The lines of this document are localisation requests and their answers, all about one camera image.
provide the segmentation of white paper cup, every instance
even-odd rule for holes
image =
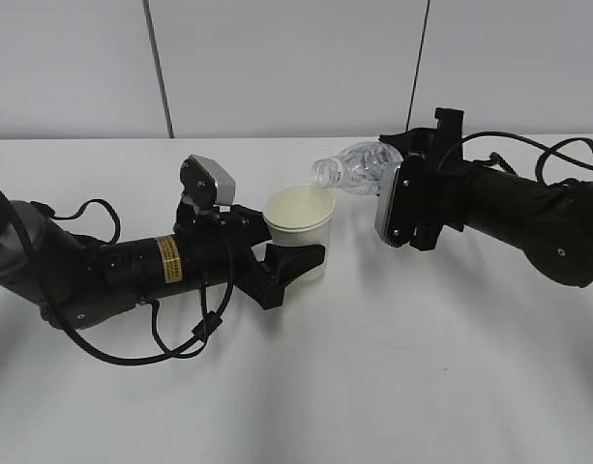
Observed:
[[[270,197],[264,208],[264,220],[273,243],[280,247],[324,245],[324,263],[298,277],[295,281],[314,280],[326,271],[331,241],[331,220],[335,198],[326,188],[292,186]]]

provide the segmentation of black robotic arm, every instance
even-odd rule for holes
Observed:
[[[430,250],[444,225],[458,231],[468,226],[522,249],[541,273],[558,283],[590,284],[593,182],[568,179],[546,185],[541,171],[547,156],[569,160],[556,152],[556,146],[541,147],[545,155],[537,166],[540,182],[519,177],[497,154],[485,162],[464,160],[462,144],[479,134],[461,138],[461,111],[438,108],[435,116],[436,129],[380,136],[403,155],[401,163],[385,172],[375,221],[382,240],[392,247],[411,244]],[[503,132],[482,135],[528,140]],[[493,169],[492,164],[503,169]]]

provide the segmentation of cup rim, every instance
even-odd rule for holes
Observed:
[[[305,224],[305,225],[299,225],[299,226],[294,226],[294,227],[289,227],[289,226],[283,226],[283,225],[279,225],[279,224],[275,224],[273,221],[271,221],[267,216],[266,216],[266,210],[268,209],[268,204],[270,203],[271,199],[278,195],[279,193],[282,193],[288,189],[293,189],[293,188],[298,188],[298,187],[306,187],[309,189],[319,189],[319,190],[323,190],[325,192],[328,193],[330,199],[332,200],[332,207],[330,208],[330,211],[328,212],[328,214],[326,216],[324,216],[323,218],[321,218],[320,220],[317,220],[315,222],[309,223],[309,224]],[[286,188],[282,188],[281,190],[276,191],[275,193],[273,193],[273,195],[268,199],[268,201],[266,202],[266,205],[264,206],[264,210],[262,211],[262,216],[264,218],[264,220],[266,221],[266,223],[271,226],[272,228],[279,230],[281,232],[289,232],[289,233],[298,233],[298,232],[309,232],[313,229],[317,229],[319,227],[321,227],[322,225],[324,225],[326,222],[328,222],[330,219],[333,218],[333,213],[335,212],[335,208],[337,206],[337,202],[335,200],[335,195],[333,195],[332,192],[330,192],[328,189],[326,188],[322,188],[322,187],[318,187],[318,186],[312,186],[311,184],[295,184],[293,186],[289,186]]]

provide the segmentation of robotic arm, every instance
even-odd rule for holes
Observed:
[[[593,182],[568,179],[548,186],[543,166],[554,155],[593,170],[557,152],[577,137],[545,147],[518,135],[483,132],[461,138],[463,113],[436,110],[436,129],[382,135],[402,161],[385,170],[375,229],[392,247],[434,249],[442,228],[472,227],[525,253],[544,275],[564,285],[593,281]],[[519,177],[497,154],[466,161],[462,144],[498,135],[544,150],[539,182]],[[503,171],[492,169],[498,164]],[[216,162],[191,156],[180,170],[184,191],[173,234],[118,244],[119,219],[104,200],[90,200],[72,217],[57,217],[36,202],[10,202],[0,191],[0,285],[36,304],[42,317],[90,355],[118,365],[145,365],[198,355],[221,324],[234,286],[264,308],[282,304],[285,287],[324,261],[324,246],[267,245],[259,262],[251,248],[270,240],[262,214],[233,205],[235,182]],[[78,218],[89,203],[107,208],[116,225],[106,243],[73,235],[55,220]],[[227,283],[218,309],[209,311],[205,292]],[[167,348],[157,330],[159,298],[199,290],[201,322],[193,336]],[[162,352],[147,358],[117,358],[87,342],[77,329],[101,323],[136,305],[152,306],[152,334]],[[187,352],[196,343],[201,348]]]
[[[444,225],[458,231],[468,226],[523,250],[535,268],[558,283],[590,284],[593,182],[572,179],[548,186],[519,177],[504,161],[507,172],[490,168],[488,161],[466,161],[462,143],[476,136],[461,138],[463,113],[438,108],[435,117],[436,129],[380,136],[403,156],[385,171],[375,219],[380,238],[392,247],[430,250]],[[567,158],[556,147],[543,148],[538,173],[548,155]]]
[[[0,191],[0,285],[36,304],[42,317],[93,356],[120,365],[156,363],[189,357],[184,351],[205,343],[222,322],[233,286],[262,308],[282,305],[285,287],[322,264],[324,246],[266,246],[258,262],[252,247],[270,240],[258,211],[232,205],[235,182],[215,161],[191,156],[180,170],[184,186],[173,234],[117,244],[119,219],[105,243],[73,235],[56,223],[53,210],[36,202],[9,202]],[[208,311],[205,289],[227,283],[219,308]],[[187,343],[169,350],[156,330],[158,299],[200,290],[202,321]],[[139,304],[153,307],[153,335],[163,354],[122,359],[100,352],[77,329],[94,326]]]

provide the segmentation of white wall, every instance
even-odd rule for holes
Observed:
[[[415,123],[593,133],[593,0],[433,0]]]
[[[423,0],[153,2],[176,135],[397,131],[424,7]]]
[[[176,136],[400,131],[426,0],[151,0]],[[593,0],[433,0],[413,125],[593,132]],[[166,136],[141,0],[0,0],[0,138]]]
[[[0,0],[0,138],[165,136],[139,0]]]

